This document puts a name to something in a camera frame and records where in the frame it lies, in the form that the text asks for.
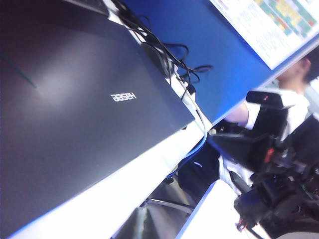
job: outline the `black laptop lid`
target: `black laptop lid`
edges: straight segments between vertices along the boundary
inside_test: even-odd
[[[1,238],[193,120],[124,27],[14,2],[0,6]]]

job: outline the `desk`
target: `desk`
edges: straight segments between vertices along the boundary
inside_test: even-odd
[[[113,15],[110,19],[117,21]],[[172,81],[174,90],[181,96],[184,91],[182,85],[176,78]],[[202,123],[188,95],[185,104],[196,118],[186,130],[178,131],[9,238],[110,238],[202,138]],[[211,124],[208,121],[207,125],[209,129]]]
[[[236,193],[223,181],[217,180],[207,190],[203,198],[188,218],[176,239],[208,238],[254,238],[248,231],[236,229],[239,214],[234,209]],[[264,239],[270,239],[259,226],[254,230]]]

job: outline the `video camera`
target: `video camera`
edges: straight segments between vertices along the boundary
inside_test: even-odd
[[[272,92],[250,91],[246,100],[261,105],[252,130],[208,137],[224,159],[254,172],[252,187],[230,172],[242,193],[234,202],[237,229],[259,223],[271,238],[319,233],[319,117],[309,116],[282,141],[291,105]]]

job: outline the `poster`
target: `poster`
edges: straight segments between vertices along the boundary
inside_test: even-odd
[[[210,0],[270,69],[319,34],[319,0]]]

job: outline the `person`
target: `person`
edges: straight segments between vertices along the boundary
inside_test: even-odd
[[[280,93],[282,97],[293,99],[294,103],[288,110],[287,126],[282,135],[282,140],[305,120],[308,113],[309,102],[305,98],[304,93],[310,81],[317,76],[319,76],[319,47],[315,48],[277,78],[279,89],[274,90],[273,92]],[[252,129],[259,110],[259,104],[244,101],[226,116],[225,120],[238,123],[238,125],[247,129]],[[227,160],[223,160],[221,157],[219,163],[220,179],[228,183],[233,189],[235,188],[230,180],[229,171],[235,171],[246,181],[246,183],[249,185],[251,184],[249,177],[252,172],[249,170]]]

